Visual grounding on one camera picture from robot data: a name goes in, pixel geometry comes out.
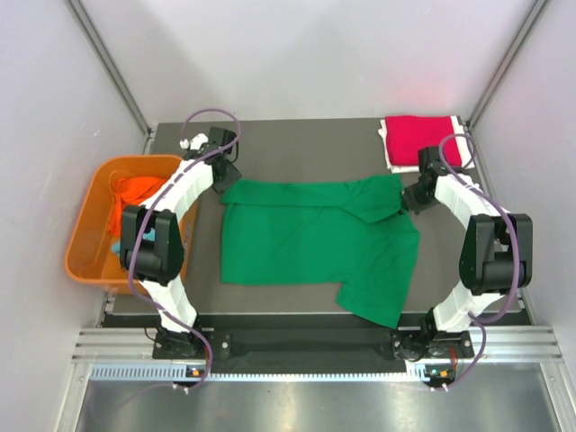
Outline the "green t shirt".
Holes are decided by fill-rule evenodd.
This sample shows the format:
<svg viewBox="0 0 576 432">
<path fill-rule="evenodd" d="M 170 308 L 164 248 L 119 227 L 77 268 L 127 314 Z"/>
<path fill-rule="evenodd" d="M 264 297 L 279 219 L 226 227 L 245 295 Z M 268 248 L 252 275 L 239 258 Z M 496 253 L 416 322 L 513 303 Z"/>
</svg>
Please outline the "green t shirt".
<svg viewBox="0 0 576 432">
<path fill-rule="evenodd" d="M 240 180 L 224 206 L 220 279 L 226 284 L 339 284 L 335 302 L 395 328 L 418 261 L 418 230 L 398 175 L 351 182 Z"/>
</svg>

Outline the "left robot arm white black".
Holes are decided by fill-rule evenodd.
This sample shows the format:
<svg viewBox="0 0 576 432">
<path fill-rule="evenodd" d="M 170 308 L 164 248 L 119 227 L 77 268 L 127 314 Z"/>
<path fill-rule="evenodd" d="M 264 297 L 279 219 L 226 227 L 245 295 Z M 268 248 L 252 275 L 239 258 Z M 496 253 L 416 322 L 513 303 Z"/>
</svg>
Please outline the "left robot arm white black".
<svg viewBox="0 0 576 432">
<path fill-rule="evenodd" d="M 165 359 L 193 358 L 208 351 L 182 276 L 193 209 L 205 191 L 221 194 L 241 178 L 229 159 L 239 151 L 237 133 L 212 127 L 180 144 L 186 153 L 175 172 L 151 197 L 127 205 L 121 213 L 120 263 L 129 272 L 129 282 L 139 282 L 146 291 L 143 296 L 158 311 L 153 356 Z"/>
</svg>

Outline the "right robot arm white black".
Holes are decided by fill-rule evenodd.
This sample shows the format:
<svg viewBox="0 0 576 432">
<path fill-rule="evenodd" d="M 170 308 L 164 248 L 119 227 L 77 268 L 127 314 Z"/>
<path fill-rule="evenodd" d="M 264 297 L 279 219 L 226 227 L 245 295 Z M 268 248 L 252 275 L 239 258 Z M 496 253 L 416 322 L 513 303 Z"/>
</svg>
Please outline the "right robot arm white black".
<svg viewBox="0 0 576 432">
<path fill-rule="evenodd" d="M 470 358 L 468 329 L 473 321 L 531 281 L 533 222 L 491 202 L 462 169 L 444 164 L 437 147 L 418 152 L 418 170 L 418 181 L 403 191 L 403 207 L 420 213 L 442 204 L 462 224 L 459 281 L 427 312 L 417 331 L 397 332 L 393 347 L 398 357 L 411 362 L 451 355 Z"/>
</svg>

